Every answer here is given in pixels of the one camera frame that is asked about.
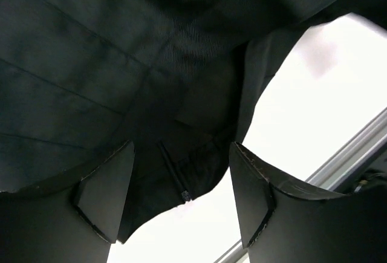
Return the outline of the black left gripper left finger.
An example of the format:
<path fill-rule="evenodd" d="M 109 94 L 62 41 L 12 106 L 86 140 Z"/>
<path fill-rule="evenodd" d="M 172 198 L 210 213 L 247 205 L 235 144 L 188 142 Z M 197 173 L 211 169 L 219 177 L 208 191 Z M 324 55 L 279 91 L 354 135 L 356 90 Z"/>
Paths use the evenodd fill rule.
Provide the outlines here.
<path fill-rule="evenodd" d="M 125 141 L 69 169 L 1 163 L 2 262 L 106 262 L 116 243 L 135 150 Z"/>

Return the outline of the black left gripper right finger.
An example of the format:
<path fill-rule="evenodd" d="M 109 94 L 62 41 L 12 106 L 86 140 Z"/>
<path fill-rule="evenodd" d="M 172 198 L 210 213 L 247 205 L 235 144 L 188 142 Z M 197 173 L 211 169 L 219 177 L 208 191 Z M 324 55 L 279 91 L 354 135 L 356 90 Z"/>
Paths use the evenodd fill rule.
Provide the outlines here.
<path fill-rule="evenodd" d="M 321 189 L 239 143 L 230 173 L 242 246 L 251 262 L 385 262 L 386 175 L 371 170 L 344 192 Z"/>

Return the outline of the black pleated skirt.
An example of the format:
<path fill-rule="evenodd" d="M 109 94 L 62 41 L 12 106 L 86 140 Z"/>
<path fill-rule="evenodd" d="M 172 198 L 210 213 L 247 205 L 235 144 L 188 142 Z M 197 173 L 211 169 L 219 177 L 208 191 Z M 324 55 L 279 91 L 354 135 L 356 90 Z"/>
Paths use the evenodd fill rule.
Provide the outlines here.
<path fill-rule="evenodd" d="M 1 0 L 1 196 L 136 150 L 119 240 L 210 192 L 302 34 L 386 0 Z"/>

